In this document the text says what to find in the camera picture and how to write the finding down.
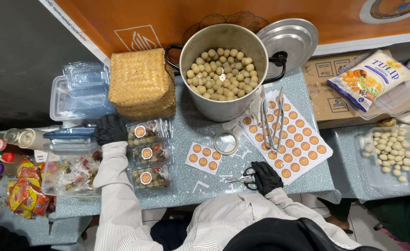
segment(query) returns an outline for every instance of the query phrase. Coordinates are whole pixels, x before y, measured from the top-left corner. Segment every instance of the black glove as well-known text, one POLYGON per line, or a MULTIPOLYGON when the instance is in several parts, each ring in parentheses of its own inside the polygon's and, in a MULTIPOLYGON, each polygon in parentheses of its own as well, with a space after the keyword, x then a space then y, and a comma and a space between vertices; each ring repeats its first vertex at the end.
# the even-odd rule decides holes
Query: black glove
POLYGON ((254 175, 256 186, 263 196, 275 188, 281 188, 284 186, 281 177, 264 161, 252 162, 252 168, 256 171, 256 174, 254 175))
POLYGON ((127 141, 126 119, 118 114, 104 115, 96 121, 93 136, 98 145, 127 141))

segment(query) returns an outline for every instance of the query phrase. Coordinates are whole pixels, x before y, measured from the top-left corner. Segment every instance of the white cloth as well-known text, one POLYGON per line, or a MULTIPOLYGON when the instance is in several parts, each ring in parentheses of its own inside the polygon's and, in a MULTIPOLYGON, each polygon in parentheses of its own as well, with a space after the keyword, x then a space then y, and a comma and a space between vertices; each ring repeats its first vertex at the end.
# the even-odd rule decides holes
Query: white cloth
MULTIPOLYGON (((102 188, 100 225, 96 233, 96 251, 163 251, 154 242, 150 228, 142 224, 141 207, 134 195, 125 169, 127 142, 103 146, 103 161, 93 186, 102 188)), ((314 210, 289 199, 282 188, 261 194, 224 194, 205 201, 196 208, 187 229, 187 237, 177 251, 217 251, 241 230, 263 218, 315 221, 343 248, 360 244, 351 240, 339 227, 325 222, 314 210)))

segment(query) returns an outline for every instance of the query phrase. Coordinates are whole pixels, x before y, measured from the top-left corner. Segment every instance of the pot handle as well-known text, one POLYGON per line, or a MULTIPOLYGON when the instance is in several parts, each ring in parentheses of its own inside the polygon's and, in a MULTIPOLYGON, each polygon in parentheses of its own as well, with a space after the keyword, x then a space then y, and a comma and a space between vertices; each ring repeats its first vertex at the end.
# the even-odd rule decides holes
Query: pot handle
POLYGON ((168 45, 168 47, 166 47, 166 50, 165 50, 165 62, 166 62, 168 65, 170 65, 172 68, 174 68, 175 70, 177 70, 177 71, 180 72, 180 68, 179 68, 177 65, 173 64, 173 63, 172 63, 171 61, 169 61, 169 59, 168 59, 168 51, 169 51, 170 49, 179 49, 179 50, 181 50, 181 49, 183 49, 183 46, 182 46, 182 45, 168 45))
POLYGON ((276 82, 284 77, 284 74, 286 73, 287 53, 284 51, 277 52, 271 58, 269 58, 269 62, 275 63, 275 65, 278 67, 282 66, 283 70, 281 71, 281 74, 278 77, 265 79, 262 84, 276 82))

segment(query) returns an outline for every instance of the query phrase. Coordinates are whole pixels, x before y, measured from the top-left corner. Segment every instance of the cooking pot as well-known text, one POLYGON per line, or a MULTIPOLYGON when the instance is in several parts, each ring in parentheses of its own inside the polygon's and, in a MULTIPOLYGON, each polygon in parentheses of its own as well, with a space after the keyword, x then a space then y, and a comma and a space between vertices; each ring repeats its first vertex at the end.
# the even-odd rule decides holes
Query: cooking pot
POLYGON ((271 58, 268 57, 266 48, 261 40, 248 29, 232 25, 218 24, 208 26, 194 34, 185 46, 169 45, 165 52, 165 61, 168 65, 180 72, 182 79, 192 96, 192 100, 197 110, 206 118, 224 122, 235 119, 249 106, 253 96, 258 88, 265 83, 271 83, 280 80, 286 72, 287 53, 277 52, 271 58), (191 65, 201 56, 204 51, 209 49, 217 50, 237 49, 244 53, 245 57, 251 57, 256 71, 258 72, 258 86, 249 94, 242 98, 231 101, 214 101, 204 98, 202 95, 195 93, 186 82, 186 72, 191 69, 191 65), (180 49, 180 63, 176 66, 168 59, 170 49, 180 49), (275 63, 276 66, 283 66, 279 76, 265 79, 269 62, 275 63))

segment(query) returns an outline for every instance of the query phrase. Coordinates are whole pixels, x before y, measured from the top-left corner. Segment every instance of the person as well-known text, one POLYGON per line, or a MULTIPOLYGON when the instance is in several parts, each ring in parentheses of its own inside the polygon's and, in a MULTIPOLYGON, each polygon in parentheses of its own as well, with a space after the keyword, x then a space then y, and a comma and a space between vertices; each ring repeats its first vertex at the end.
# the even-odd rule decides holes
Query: person
MULTIPOLYGON (((355 198, 342 198, 339 204, 317 198, 328 209, 331 216, 325 220, 337 225, 347 234, 352 234, 347 221, 351 203, 355 198)), ((366 201, 364 207, 381 223, 381 231, 392 238, 403 250, 410 251, 410 196, 366 201)))
POLYGON ((96 251, 377 251, 351 240, 314 210, 293 202, 279 175, 265 162, 252 162, 259 193, 223 194, 193 213, 178 247, 153 241, 142 224, 141 207, 126 175, 125 119, 107 115, 97 121, 95 139, 103 160, 93 186, 102 188, 96 251))

